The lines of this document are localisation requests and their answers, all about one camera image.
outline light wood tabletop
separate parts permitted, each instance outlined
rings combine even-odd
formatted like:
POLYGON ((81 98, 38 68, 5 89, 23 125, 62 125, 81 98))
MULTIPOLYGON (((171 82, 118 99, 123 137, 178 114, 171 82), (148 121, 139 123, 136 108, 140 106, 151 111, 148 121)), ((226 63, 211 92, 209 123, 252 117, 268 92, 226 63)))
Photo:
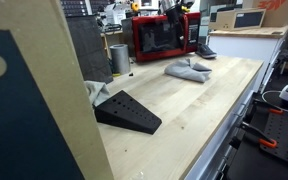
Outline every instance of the light wood tabletop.
POLYGON ((133 76, 108 84, 124 90, 162 120, 155 134, 98 123, 114 178, 182 179, 256 76, 262 61, 196 55, 131 64, 133 76), (212 69, 205 83, 164 74, 167 65, 190 58, 212 69))
POLYGON ((216 30, 209 33, 210 36, 228 37, 254 37, 254 38, 274 38, 278 39, 288 32, 288 25, 284 27, 262 27, 258 29, 247 29, 237 31, 216 30))

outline gray cloth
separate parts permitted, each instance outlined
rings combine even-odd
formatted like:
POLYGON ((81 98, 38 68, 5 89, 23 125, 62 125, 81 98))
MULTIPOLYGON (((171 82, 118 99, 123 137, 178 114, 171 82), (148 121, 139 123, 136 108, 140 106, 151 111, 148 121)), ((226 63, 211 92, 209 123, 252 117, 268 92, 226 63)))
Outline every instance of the gray cloth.
POLYGON ((207 81, 211 72, 211 69, 201 64, 192 64, 190 59, 176 61, 164 70, 165 74, 197 82, 207 81))
POLYGON ((84 84, 88 91, 90 102, 94 106, 98 106, 110 98, 110 92, 108 91, 105 83, 96 81, 84 81, 84 84))

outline cable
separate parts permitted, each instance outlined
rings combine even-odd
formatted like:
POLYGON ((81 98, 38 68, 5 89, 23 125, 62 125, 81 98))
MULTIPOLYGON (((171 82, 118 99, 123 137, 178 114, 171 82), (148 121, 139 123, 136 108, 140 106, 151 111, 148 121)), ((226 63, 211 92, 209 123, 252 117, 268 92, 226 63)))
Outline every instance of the cable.
POLYGON ((271 104, 271 103, 269 103, 266 99, 265 99, 265 94, 268 94, 268 93, 281 93, 281 91, 274 91, 274 90, 272 90, 272 91, 266 91, 266 92, 264 92, 263 94, 262 94, 262 99, 263 99, 263 101, 265 102, 265 103, 267 103, 267 104, 269 104, 269 105, 271 105, 271 106, 273 106, 273 107, 275 107, 275 108, 277 108, 277 109, 280 109, 280 110, 283 110, 283 111, 285 111, 285 112, 288 112, 288 109, 284 109, 284 108, 282 108, 282 107, 279 107, 279 106, 276 106, 276 105, 274 105, 274 104, 271 104))

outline black shoe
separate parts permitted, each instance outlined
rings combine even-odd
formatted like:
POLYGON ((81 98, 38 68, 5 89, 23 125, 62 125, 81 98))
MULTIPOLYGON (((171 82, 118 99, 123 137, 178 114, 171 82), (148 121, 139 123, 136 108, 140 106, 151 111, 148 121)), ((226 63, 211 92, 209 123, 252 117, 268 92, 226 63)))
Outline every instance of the black shoe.
POLYGON ((215 52, 213 52, 207 45, 198 43, 196 54, 200 55, 205 59, 212 59, 217 56, 215 52))

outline red microwave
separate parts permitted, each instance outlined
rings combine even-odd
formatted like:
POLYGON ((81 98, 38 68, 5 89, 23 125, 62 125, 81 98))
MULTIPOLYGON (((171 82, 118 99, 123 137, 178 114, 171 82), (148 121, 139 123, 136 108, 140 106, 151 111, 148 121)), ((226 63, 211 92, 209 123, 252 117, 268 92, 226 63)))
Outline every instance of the red microwave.
POLYGON ((200 13, 185 13, 181 19, 184 47, 167 16, 139 16, 122 20, 123 38, 129 55, 138 62, 162 59, 197 51, 200 13))

